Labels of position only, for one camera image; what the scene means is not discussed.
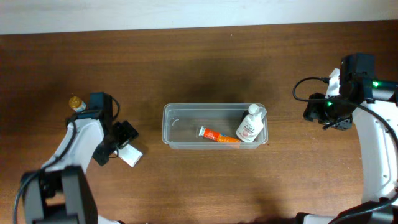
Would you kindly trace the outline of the small jar gold lid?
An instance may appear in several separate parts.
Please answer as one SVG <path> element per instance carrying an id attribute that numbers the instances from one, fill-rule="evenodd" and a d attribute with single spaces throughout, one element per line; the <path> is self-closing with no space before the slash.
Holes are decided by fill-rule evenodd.
<path id="1" fill-rule="evenodd" d="M 69 107 L 72 110 L 74 110 L 75 112 L 82 112 L 86 109 L 85 102 L 77 96 L 71 97 L 68 101 L 68 104 L 69 104 Z"/>

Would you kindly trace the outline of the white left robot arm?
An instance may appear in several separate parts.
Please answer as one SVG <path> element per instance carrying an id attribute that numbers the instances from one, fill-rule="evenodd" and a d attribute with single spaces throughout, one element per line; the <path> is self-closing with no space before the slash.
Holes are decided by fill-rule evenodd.
<path id="1" fill-rule="evenodd" d="M 119 102 L 105 92 L 90 93 L 89 102 L 70 100 L 75 110 L 65 122 L 67 132 L 41 168 L 26 172 L 14 200 L 13 223 L 23 204 L 26 223 L 111 223 L 102 217 L 86 179 L 91 160 L 105 165 L 120 158 L 134 167 L 142 152 L 131 145 L 139 133 L 119 122 Z"/>

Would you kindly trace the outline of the orange tube white cap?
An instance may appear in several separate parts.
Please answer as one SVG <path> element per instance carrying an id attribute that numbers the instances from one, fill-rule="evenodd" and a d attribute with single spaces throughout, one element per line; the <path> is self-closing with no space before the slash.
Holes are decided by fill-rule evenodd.
<path id="1" fill-rule="evenodd" d="M 212 129 L 208 129 L 204 126 L 202 126 L 200 128 L 198 135 L 199 135 L 199 137 L 204 137 L 204 138 L 210 139 L 212 141 L 216 141 L 216 142 L 241 142 L 238 139 L 226 136 L 222 133 L 219 133 Z"/>

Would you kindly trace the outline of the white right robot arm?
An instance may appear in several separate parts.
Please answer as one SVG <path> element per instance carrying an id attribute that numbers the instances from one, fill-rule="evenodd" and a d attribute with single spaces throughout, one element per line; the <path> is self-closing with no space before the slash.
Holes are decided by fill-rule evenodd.
<path id="1" fill-rule="evenodd" d="M 347 55 L 328 78 L 326 93 L 305 100 L 307 121 L 358 132 L 363 165 L 361 204 L 335 217 L 298 213 L 296 223 L 397 223 L 397 82 L 375 75 L 374 56 Z"/>

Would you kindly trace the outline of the white lotion pump bottle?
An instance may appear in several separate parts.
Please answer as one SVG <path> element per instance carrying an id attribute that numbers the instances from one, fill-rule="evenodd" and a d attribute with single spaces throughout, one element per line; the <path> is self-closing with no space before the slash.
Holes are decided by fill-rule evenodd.
<path id="1" fill-rule="evenodd" d="M 236 135 L 243 142 L 253 142 L 264 129 L 266 109 L 258 104 L 251 104 L 248 108 L 250 114 L 241 121 L 236 130 Z"/>

